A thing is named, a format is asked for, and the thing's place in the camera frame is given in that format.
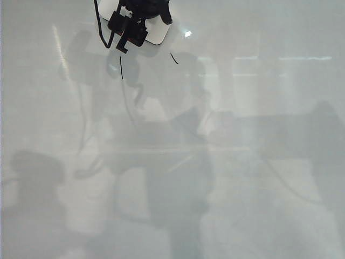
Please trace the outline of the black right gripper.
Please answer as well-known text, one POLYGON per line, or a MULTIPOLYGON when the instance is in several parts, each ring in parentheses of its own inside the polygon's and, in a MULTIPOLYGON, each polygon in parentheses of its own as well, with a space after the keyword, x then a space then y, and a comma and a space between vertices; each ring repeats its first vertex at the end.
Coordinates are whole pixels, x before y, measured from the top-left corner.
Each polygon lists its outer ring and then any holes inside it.
POLYGON ((139 17, 135 13, 129 17, 114 11, 108 22, 108 28, 112 34, 120 36, 116 49, 127 53, 128 50, 125 47, 127 42, 138 47, 142 46, 148 34, 145 21, 145 18, 139 17))

